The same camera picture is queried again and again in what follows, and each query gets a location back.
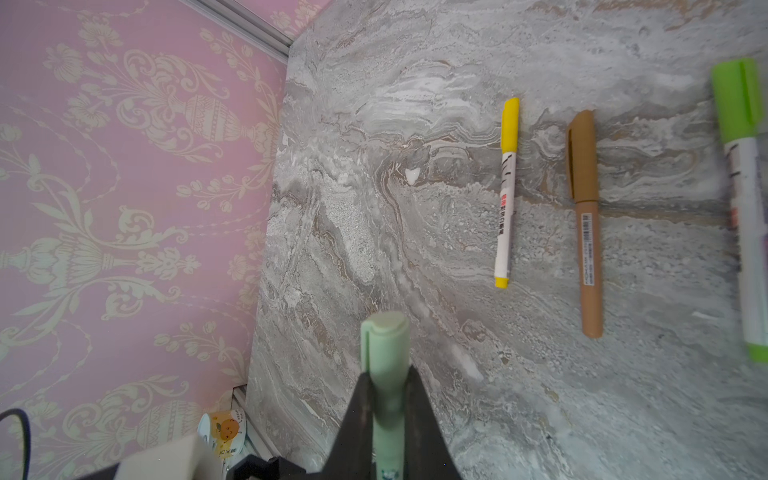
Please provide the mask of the white pen yellow tip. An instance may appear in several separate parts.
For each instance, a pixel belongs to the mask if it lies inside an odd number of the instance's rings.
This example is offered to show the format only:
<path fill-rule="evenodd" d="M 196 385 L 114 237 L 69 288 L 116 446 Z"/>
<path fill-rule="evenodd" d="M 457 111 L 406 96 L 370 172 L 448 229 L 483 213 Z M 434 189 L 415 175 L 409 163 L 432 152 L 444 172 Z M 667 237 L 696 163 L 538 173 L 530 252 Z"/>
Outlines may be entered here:
<path fill-rule="evenodd" d="M 506 154 L 502 152 L 499 226 L 497 252 L 494 264 L 495 285 L 500 289 L 506 289 L 509 284 L 509 258 L 512 242 L 516 160 L 517 152 Z"/>

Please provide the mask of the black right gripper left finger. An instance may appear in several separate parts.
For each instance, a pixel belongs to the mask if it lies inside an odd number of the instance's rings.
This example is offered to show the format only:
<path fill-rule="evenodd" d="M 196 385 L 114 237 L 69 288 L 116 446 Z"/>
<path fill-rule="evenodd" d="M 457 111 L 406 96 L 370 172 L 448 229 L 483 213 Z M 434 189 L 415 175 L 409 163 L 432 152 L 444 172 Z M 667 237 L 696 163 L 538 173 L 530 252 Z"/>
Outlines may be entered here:
<path fill-rule="evenodd" d="M 370 375 L 361 374 L 321 471 L 321 479 L 372 478 L 374 396 Z"/>

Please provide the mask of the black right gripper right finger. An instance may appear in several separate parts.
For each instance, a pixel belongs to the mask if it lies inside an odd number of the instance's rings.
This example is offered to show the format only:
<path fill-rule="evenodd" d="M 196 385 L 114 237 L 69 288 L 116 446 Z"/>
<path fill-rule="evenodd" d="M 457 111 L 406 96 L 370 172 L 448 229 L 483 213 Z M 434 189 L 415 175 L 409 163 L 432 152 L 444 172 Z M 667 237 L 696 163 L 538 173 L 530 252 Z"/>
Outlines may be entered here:
<path fill-rule="evenodd" d="M 461 480 L 441 433 L 429 395 L 415 366 L 411 366 L 404 391 L 404 478 L 410 480 Z"/>

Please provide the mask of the pale green pen dark tip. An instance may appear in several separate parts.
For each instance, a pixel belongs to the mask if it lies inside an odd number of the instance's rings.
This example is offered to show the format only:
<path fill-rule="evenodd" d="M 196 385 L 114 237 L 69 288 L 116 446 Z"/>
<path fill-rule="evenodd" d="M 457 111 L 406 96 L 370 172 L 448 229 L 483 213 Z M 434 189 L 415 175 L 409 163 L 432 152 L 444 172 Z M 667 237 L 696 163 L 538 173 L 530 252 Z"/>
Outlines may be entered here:
<path fill-rule="evenodd" d="M 403 414 L 374 418 L 373 452 L 377 480 L 404 478 L 405 423 Z"/>

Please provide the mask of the yellow pen cap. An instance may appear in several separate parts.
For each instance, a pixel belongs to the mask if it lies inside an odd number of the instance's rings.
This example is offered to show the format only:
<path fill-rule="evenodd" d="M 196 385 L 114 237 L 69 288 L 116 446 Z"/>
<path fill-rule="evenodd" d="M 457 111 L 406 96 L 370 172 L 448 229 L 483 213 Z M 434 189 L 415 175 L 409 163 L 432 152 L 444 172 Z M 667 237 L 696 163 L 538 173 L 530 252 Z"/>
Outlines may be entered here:
<path fill-rule="evenodd" d="M 504 154 L 516 153 L 518 146 L 520 99 L 511 98 L 503 107 L 501 120 L 501 150 Z"/>

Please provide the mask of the white green pen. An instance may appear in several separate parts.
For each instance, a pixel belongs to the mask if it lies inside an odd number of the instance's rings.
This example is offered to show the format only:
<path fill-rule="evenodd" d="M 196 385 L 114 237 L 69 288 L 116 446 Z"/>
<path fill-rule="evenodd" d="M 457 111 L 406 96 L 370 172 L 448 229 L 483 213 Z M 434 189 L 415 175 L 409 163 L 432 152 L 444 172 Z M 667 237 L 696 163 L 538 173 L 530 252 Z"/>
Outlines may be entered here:
<path fill-rule="evenodd" d="M 767 362 L 767 220 L 756 137 L 723 144 L 732 193 L 731 222 L 739 248 L 738 287 L 750 360 Z"/>

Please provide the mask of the pale green pen cap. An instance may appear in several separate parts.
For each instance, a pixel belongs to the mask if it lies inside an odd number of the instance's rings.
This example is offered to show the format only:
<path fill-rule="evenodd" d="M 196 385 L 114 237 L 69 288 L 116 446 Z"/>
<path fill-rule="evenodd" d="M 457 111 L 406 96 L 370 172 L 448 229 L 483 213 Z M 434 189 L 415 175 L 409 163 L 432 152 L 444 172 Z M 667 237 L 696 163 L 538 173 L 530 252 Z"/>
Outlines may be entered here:
<path fill-rule="evenodd" d="M 374 385 L 380 429 L 394 431 L 404 417 L 403 392 L 410 368 L 410 322 L 403 313 L 376 313 L 361 324 L 361 367 Z"/>

